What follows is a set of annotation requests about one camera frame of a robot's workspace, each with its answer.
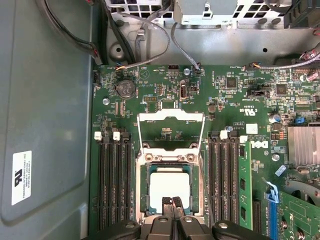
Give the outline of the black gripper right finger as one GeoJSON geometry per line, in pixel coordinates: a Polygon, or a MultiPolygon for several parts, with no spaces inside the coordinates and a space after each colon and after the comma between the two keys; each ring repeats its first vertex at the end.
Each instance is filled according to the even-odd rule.
{"type": "Polygon", "coordinates": [[[265,236],[227,220],[208,227],[193,216],[186,215],[179,197],[172,198],[177,229],[184,240],[264,240],[265,236]]]}

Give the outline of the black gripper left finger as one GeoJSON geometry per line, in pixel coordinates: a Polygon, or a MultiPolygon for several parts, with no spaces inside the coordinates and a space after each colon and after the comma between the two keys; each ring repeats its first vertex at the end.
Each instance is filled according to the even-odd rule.
{"type": "Polygon", "coordinates": [[[93,235],[95,240],[171,240],[174,221],[170,213],[173,212],[174,200],[170,197],[162,198],[163,215],[156,216],[143,225],[133,220],[122,220],[93,235]]]}

